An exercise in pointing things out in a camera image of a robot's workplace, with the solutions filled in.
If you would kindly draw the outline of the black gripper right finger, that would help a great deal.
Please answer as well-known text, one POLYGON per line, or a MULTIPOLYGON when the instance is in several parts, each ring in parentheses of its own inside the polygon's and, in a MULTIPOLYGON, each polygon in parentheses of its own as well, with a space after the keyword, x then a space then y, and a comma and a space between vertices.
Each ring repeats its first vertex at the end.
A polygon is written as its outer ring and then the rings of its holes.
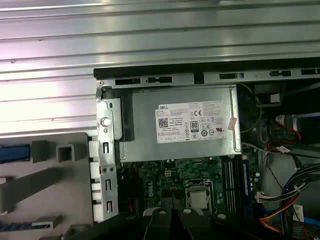
POLYGON ((179 210, 184 228, 182 239, 188 240, 271 240, 273 233, 258 224, 233 215, 201 215, 197 209, 179 210))

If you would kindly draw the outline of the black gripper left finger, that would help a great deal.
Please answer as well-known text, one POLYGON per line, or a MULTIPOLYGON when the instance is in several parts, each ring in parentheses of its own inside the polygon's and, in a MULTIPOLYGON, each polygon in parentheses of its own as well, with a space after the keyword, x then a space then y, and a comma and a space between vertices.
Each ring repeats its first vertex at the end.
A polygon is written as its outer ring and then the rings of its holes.
POLYGON ((147 208, 141 216, 133 212, 121 213, 103 221, 100 240, 169 240, 172 211, 147 208))

